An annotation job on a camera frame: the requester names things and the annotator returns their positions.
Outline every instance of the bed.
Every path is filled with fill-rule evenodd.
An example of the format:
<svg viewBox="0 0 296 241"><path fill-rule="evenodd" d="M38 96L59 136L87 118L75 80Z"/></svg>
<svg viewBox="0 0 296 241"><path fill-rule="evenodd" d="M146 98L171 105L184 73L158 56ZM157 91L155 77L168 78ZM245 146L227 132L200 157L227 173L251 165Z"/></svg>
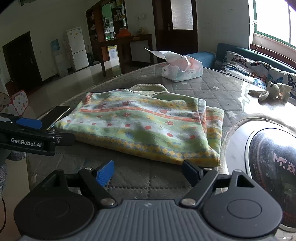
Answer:
<svg viewBox="0 0 296 241"><path fill-rule="evenodd" d="M87 92L106 92L119 88L130 88L136 84L158 83L169 92L204 99L207 106L225 111L222 141L225 133L239 120L254 113L261 113L281 119L287 125L294 125L296 107L278 99L259 104L248 90L262 90L242 79L221 71L203 68L203 76L174 83L161 76L166 63L148 66L115 77L105 83L69 99L62 105L74 109ZM107 160L114 160L115 173L106 189L118 201L121 199L175 199L181 198L190 184L183 177L181 166L152 161L117 151L76 142L73 146L57 147L53 157L27 155L30 188L32 189L55 169L65 173L76 173L84 167L97 167Z"/></svg>

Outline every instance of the stuffed rabbit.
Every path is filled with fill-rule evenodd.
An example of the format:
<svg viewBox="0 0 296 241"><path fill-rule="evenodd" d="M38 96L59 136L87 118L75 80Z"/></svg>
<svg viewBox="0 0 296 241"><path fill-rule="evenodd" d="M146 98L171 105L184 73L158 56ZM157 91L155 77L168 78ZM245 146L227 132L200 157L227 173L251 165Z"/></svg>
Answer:
<svg viewBox="0 0 296 241"><path fill-rule="evenodd" d="M287 101L290 97L291 88L288 85L284 85L282 83L273 84L271 81L267 83L265 91L254 91L250 90L249 93L258 97L259 102L265 100L267 97L282 99Z"/></svg>

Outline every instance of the window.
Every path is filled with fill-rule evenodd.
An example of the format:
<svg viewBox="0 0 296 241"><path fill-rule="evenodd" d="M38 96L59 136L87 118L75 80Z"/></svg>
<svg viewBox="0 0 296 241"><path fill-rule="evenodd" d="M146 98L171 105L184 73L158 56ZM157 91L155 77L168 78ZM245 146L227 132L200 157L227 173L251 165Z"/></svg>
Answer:
<svg viewBox="0 0 296 241"><path fill-rule="evenodd" d="M193 30L191 0L170 0L172 7L173 29Z"/></svg>
<svg viewBox="0 0 296 241"><path fill-rule="evenodd" d="M296 12L285 0L253 0L255 33L296 49Z"/></svg>

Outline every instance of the tiled floor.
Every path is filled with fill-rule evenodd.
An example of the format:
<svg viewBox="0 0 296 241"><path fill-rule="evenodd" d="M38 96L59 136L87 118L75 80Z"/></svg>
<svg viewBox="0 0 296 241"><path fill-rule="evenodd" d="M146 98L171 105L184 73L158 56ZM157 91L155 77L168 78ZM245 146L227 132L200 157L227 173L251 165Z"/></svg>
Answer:
<svg viewBox="0 0 296 241"><path fill-rule="evenodd" d="M84 90L121 74L119 65L109 67L106 69L106 77L103 76L101 65L97 64L45 84L28 97L29 105L23 117L37 118ZM128 72L136 69L127 67Z"/></svg>

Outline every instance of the plastic bag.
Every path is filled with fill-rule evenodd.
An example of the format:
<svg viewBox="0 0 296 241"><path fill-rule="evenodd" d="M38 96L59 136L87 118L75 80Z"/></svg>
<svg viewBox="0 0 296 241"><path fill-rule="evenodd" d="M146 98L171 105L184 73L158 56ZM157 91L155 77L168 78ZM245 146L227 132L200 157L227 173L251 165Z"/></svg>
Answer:
<svg viewBox="0 0 296 241"><path fill-rule="evenodd" d="M161 73L165 78L179 82L202 76L202 62L197 59L191 58L188 55L182 56L171 51L146 50L169 63L169 65L163 67Z"/></svg>

